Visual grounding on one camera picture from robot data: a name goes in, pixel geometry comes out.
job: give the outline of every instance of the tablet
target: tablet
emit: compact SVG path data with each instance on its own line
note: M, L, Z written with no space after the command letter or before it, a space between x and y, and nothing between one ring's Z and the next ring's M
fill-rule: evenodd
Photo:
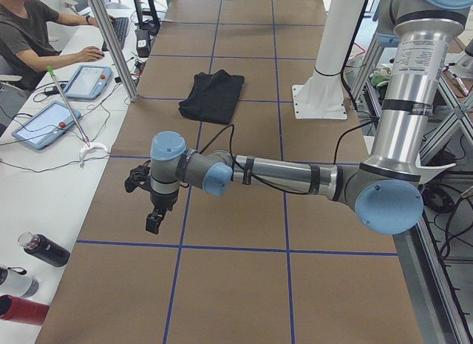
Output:
M72 110L76 118L81 113ZM33 149L43 149L63 135L72 125L72 118L66 105L53 101L40 112L12 132L12 136Z
M110 67L81 65L64 88L64 93L67 98L75 100L95 100L111 77Z

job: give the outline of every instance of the man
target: man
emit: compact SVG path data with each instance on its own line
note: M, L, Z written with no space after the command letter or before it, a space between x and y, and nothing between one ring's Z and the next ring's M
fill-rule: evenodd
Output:
M18 84L22 89L34 90L47 66L56 69L103 57L97 47L59 55L49 43L48 21L66 26L91 24L97 27L92 17L58 13L39 0L0 0L0 55L23 77Z

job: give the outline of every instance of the tablet screen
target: tablet screen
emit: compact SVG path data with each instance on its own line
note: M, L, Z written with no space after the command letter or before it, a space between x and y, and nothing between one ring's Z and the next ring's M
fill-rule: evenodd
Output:
M74 81L67 88L67 94L91 95L102 73L102 67L82 67Z
M61 122L64 122L71 114L66 107L53 104L40 115L29 120L24 128L16 133L18 137L27 139L34 144L39 143L49 133L58 130Z

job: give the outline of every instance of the black t-shirt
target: black t-shirt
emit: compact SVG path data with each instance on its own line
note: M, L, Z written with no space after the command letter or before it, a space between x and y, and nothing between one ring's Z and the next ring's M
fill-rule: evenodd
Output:
M59 54L49 43L48 21L57 21L59 13L39 0L24 3L29 18L22 18L0 4L0 55L23 78L19 86L34 90L44 72L35 72L21 61L16 53L34 50L39 56Z

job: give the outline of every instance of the white desk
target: white desk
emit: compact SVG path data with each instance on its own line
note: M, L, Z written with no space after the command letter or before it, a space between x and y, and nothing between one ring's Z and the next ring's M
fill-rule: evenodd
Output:
M110 11L110 14L116 17L129 16L130 13L131 10ZM101 47L102 42L103 39L97 28L82 26L69 41L63 54L75 53L90 45ZM133 56L135 42L134 26L131 25L123 49L126 60ZM92 64L112 66L112 57L109 52L106 52L103 59ZM55 74L59 80L67 80L79 65L74 64L57 69ZM131 68L132 65L133 61L130 61L129 67ZM118 76L114 66L112 66L112 70L114 77ZM51 78L46 75L40 85L48 82L51 82ZM112 91L114 86L115 82L112 80L102 95L92 103L73 101L71 105L84 115L88 112L90 104L101 101ZM34 114L45 104L61 100L59 95L54 95L42 103L36 103L33 101L34 95L33 93L30 96L20 112ZM97 141L105 143L109 148L113 145L125 118L128 102L123 87L118 87L113 95L105 101L104 106L110 111L111 116ZM98 107L81 119L81 126L90 138L95 137L107 115L103 109ZM0 138L0 144L15 140L11 137L11 132L17 126L17 123L11 123ZM73 127L72 130L78 133L77 127ZM0 146L0 158L18 166L46 169L70 161L77 161L79 149L83 145L82 140L68 132L52 146L39 152L20 143ZM98 149L87 154L86 158L104 155L105 153ZM24 267L28 270L29 275L39 281L38 292L30 300L49 304L55 295L64 267L54 268L24 253L21 247L16 244L18 236L25 231L41 233L72 250L106 163L107 159L89 161L85 163L83 168L74 164L41 174L25 172L0 163L0 263L7 266ZM0 342L8 344L34 343L40 328L39 326L0 321Z

